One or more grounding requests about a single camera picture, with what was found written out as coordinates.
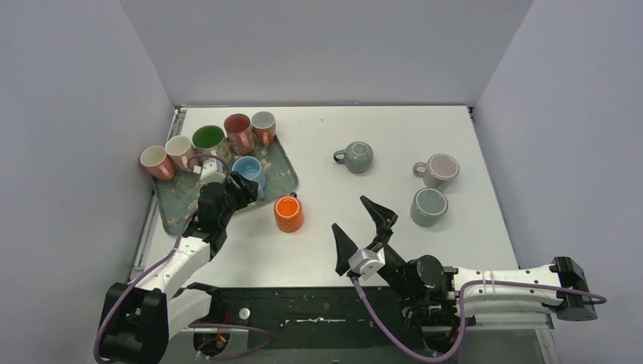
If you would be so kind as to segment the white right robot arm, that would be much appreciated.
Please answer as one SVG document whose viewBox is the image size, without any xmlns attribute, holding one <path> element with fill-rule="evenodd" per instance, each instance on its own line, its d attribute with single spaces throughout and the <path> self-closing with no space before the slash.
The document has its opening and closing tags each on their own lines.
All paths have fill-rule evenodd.
<svg viewBox="0 0 643 364">
<path fill-rule="evenodd" d="M 389 244 L 398 216 L 361 196 L 375 224 L 371 243 L 360 248 L 332 224 L 337 262 L 335 271 L 352 281 L 380 276 L 400 298 L 403 316 L 426 325 L 444 325 L 478 314 L 553 313 L 572 322 L 597 318 L 595 307 L 606 298 L 591 293 L 583 269 L 570 257 L 519 270 L 481 270 L 443 265 L 423 255 L 405 260 Z"/>
</svg>

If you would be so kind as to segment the salmon dotted mug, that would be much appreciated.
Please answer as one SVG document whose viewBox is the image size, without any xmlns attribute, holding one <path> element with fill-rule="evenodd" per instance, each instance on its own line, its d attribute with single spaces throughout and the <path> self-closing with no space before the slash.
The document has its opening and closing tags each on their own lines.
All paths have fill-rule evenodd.
<svg viewBox="0 0 643 364">
<path fill-rule="evenodd" d="M 251 125 L 257 140 L 264 146 L 269 147 L 276 135 L 276 119 L 268 111 L 260 111 L 251 117 Z"/>
</svg>

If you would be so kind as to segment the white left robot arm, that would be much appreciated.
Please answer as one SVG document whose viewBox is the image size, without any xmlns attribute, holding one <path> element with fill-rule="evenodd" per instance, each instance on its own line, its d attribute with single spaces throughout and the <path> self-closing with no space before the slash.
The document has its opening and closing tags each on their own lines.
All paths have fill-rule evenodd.
<svg viewBox="0 0 643 364">
<path fill-rule="evenodd" d="M 170 315 L 170 302 L 221 250 L 233 214 L 256 202 L 261 192 L 260 183 L 236 171 L 200 188 L 197 207 L 170 252 L 131 282 L 108 289 L 93 344 L 97 363 L 161 361 L 171 336 L 182 330 Z"/>
</svg>

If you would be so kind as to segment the light blue ribbed mug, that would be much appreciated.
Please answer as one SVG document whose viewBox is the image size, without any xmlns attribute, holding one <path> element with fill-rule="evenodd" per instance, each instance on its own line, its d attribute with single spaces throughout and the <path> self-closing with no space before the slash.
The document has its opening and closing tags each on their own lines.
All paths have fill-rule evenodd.
<svg viewBox="0 0 643 364">
<path fill-rule="evenodd" d="M 267 177 L 261 162 L 257 158 L 252 156 L 241 157 L 233 163 L 232 169 L 245 179 L 257 182 L 259 184 L 259 199 L 264 198 Z"/>
</svg>

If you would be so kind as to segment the cream floral mug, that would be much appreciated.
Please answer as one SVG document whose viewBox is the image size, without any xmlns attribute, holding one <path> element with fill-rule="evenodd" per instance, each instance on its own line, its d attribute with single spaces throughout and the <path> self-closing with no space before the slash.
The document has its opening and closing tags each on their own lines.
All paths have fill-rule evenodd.
<svg viewBox="0 0 643 364">
<path fill-rule="evenodd" d="M 233 158 L 224 131 L 216 125 L 206 125 L 199 128 L 192 136 L 194 148 L 206 155 L 216 155 L 230 164 Z"/>
</svg>

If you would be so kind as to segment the speckled dark pink mug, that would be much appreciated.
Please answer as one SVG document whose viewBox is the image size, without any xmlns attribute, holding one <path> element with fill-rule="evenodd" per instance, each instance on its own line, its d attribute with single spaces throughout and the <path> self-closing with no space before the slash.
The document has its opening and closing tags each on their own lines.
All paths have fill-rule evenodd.
<svg viewBox="0 0 643 364">
<path fill-rule="evenodd" d="M 224 120 L 229 143 L 237 155 L 248 155 L 255 149 L 251 120 L 244 114 L 233 114 Z"/>
</svg>

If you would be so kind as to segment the smooth pink mug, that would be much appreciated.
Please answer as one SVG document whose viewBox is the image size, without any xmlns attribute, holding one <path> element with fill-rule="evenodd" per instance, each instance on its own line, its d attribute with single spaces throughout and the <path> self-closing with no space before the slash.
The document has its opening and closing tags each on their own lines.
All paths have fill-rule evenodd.
<svg viewBox="0 0 643 364">
<path fill-rule="evenodd" d="M 176 169 L 163 146 L 150 146 L 140 155 L 140 164 L 157 180 L 171 180 Z"/>
</svg>

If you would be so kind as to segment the faceted pink mug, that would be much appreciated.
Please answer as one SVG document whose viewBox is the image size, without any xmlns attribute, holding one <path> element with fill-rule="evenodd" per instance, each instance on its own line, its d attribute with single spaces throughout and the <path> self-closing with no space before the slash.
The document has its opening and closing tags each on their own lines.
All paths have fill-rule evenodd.
<svg viewBox="0 0 643 364">
<path fill-rule="evenodd" d="M 174 136 L 165 144 L 165 151 L 174 163 L 175 167 L 187 172 L 193 172 L 197 161 L 193 159 L 191 165 L 188 159 L 197 154 L 193 144 L 187 136 Z"/>
</svg>

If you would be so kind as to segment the orange mug black handle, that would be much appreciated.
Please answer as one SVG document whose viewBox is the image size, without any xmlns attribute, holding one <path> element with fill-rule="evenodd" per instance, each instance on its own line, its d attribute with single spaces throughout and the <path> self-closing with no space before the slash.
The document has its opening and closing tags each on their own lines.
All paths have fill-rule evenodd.
<svg viewBox="0 0 643 364">
<path fill-rule="evenodd" d="M 295 192 L 276 199 L 273 212 L 278 229 L 284 233 L 293 233 L 303 226 L 303 205 Z"/>
</svg>

